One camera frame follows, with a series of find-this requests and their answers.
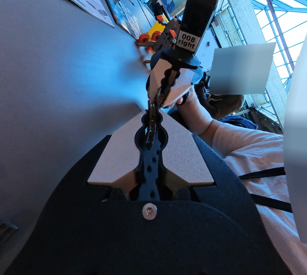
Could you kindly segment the grey orange toy robot chassis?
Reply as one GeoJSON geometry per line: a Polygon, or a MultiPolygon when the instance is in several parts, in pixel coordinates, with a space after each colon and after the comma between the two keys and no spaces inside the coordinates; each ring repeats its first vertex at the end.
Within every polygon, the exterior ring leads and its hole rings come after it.
{"type": "Polygon", "coordinates": [[[144,47],[153,54],[163,51],[166,48],[174,47],[179,34],[180,24],[181,20],[175,16],[168,21],[164,31],[156,42],[151,41],[147,33],[143,33],[139,36],[139,39],[135,41],[135,44],[137,47],[144,47]]]}

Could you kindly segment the grey desk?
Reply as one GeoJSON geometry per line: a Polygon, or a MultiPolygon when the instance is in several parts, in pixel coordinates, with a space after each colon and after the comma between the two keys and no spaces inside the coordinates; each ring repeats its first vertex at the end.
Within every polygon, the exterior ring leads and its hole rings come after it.
{"type": "Polygon", "coordinates": [[[1,249],[4,274],[60,180],[145,108],[134,40],[70,0],[1,0],[1,249]]]}

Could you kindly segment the person's right hand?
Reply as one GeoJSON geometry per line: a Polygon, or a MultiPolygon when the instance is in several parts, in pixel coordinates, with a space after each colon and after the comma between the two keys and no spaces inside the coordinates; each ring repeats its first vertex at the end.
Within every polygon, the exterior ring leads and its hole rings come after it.
{"type": "Polygon", "coordinates": [[[187,104],[189,101],[193,100],[196,96],[195,93],[195,88],[194,85],[192,85],[190,87],[190,89],[188,91],[186,91],[185,94],[183,94],[181,97],[179,97],[176,102],[168,105],[168,106],[164,106],[163,109],[169,109],[169,108],[173,108],[174,106],[177,107],[182,107],[183,105],[187,104]]]}

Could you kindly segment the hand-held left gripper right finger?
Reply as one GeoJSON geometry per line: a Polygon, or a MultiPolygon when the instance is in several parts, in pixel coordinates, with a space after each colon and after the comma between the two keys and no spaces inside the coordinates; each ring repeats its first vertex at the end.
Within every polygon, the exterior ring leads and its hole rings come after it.
{"type": "Polygon", "coordinates": [[[165,112],[161,112],[161,115],[161,126],[168,135],[162,151],[162,162],[166,169],[165,185],[170,190],[213,185],[213,177],[192,133],[165,112]]]}

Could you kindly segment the yellow plastic bin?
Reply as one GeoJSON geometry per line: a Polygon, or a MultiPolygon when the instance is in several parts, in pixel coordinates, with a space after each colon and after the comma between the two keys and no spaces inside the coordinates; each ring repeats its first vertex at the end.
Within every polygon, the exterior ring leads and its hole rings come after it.
{"type": "Polygon", "coordinates": [[[156,17],[156,20],[157,21],[155,22],[155,24],[147,32],[150,37],[150,40],[153,42],[157,41],[158,37],[162,34],[168,23],[168,20],[164,14],[158,15],[156,17]]]}

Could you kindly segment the person's right forearm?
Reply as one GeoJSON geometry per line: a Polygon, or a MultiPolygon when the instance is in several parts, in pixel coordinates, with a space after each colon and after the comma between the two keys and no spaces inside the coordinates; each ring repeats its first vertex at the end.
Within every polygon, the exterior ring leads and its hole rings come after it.
{"type": "Polygon", "coordinates": [[[213,123],[212,117],[200,104],[197,95],[187,104],[177,108],[189,131],[195,135],[203,135],[213,123]]]}

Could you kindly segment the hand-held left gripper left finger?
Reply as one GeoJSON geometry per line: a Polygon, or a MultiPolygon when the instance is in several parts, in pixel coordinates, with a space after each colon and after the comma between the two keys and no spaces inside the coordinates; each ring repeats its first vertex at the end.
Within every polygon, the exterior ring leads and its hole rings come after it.
{"type": "Polygon", "coordinates": [[[87,180],[90,185],[121,188],[127,199],[136,187],[135,170],[139,165],[140,151],[135,144],[135,135],[143,126],[140,112],[111,135],[94,170],[87,180]]]}

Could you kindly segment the dark blue bag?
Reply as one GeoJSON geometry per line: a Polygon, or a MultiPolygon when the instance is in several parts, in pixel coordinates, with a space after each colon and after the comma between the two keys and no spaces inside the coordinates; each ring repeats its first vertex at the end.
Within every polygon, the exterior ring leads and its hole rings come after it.
{"type": "Polygon", "coordinates": [[[259,126],[251,120],[245,119],[242,116],[229,115],[219,120],[222,123],[231,124],[238,127],[258,130],[259,126]]]}

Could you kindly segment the blue printed leaflet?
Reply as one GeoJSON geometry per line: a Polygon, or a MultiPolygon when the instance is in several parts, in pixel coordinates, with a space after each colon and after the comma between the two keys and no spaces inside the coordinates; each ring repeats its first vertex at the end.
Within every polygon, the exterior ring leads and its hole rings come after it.
{"type": "Polygon", "coordinates": [[[143,33],[137,17],[120,1],[106,0],[115,23],[131,35],[135,40],[143,33]]]}

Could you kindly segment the row of grey track links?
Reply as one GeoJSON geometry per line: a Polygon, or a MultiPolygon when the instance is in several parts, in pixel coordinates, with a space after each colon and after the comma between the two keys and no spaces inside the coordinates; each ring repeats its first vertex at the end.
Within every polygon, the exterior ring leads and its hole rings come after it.
{"type": "Polygon", "coordinates": [[[6,242],[16,231],[18,227],[11,223],[0,223],[0,242],[6,242]]]}

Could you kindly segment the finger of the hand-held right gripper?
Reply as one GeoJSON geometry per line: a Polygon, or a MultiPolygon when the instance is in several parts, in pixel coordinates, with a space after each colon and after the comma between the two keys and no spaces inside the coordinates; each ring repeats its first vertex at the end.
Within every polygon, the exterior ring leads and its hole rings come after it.
{"type": "Polygon", "coordinates": [[[165,71],[171,69],[172,65],[166,60],[158,60],[150,72],[148,96],[151,103],[154,103],[156,94],[161,87],[161,81],[165,78],[165,71]]]}
{"type": "Polygon", "coordinates": [[[194,71],[191,69],[180,69],[180,76],[175,80],[175,84],[171,87],[166,100],[163,103],[163,108],[173,107],[176,101],[186,94],[194,77],[194,71]]]}

